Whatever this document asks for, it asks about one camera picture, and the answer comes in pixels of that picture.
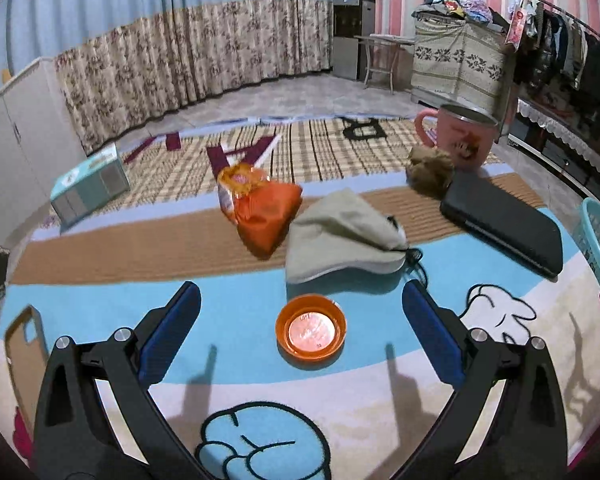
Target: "lace tablecloth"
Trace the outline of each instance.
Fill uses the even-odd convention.
[[[597,154],[583,138],[577,136],[560,121],[541,112],[532,104],[523,101],[522,99],[518,100],[518,112],[523,117],[535,122],[549,133],[554,134],[565,144],[572,147],[576,153],[600,172],[600,155]]]

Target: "floral curtain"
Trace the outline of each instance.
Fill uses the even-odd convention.
[[[85,152],[168,110],[280,75],[328,69],[326,0],[242,0],[169,10],[56,57]]]

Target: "drawstring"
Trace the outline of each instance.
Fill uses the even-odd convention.
[[[424,267],[420,263],[422,259],[422,251],[417,247],[409,247],[406,250],[406,254],[404,257],[404,261],[407,263],[407,272],[411,272],[416,270],[418,274],[418,279],[424,288],[429,286],[429,277],[427,276],[427,271],[424,270]]]
[[[402,231],[402,227],[398,224],[398,221],[395,219],[395,216],[388,216],[386,218],[391,225],[393,225],[396,230]],[[427,276],[427,271],[424,269],[422,264],[420,263],[422,259],[422,250],[417,247],[409,247],[404,251],[404,261],[407,264],[407,272],[413,272],[414,270],[418,273],[418,279],[424,288],[429,286],[429,277]]]

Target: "grey cloth bag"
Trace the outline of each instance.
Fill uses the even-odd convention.
[[[287,283],[304,283],[355,267],[389,274],[404,264],[407,237],[350,189],[309,206],[289,226]]]

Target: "storage box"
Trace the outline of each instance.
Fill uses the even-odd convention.
[[[51,205],[69,227],[129,190],[115,144],[91,155],[56,180]]]
[[[514,57],[505,36],[476,23],[419,12],[415,16],[411,86],[501,119]]]

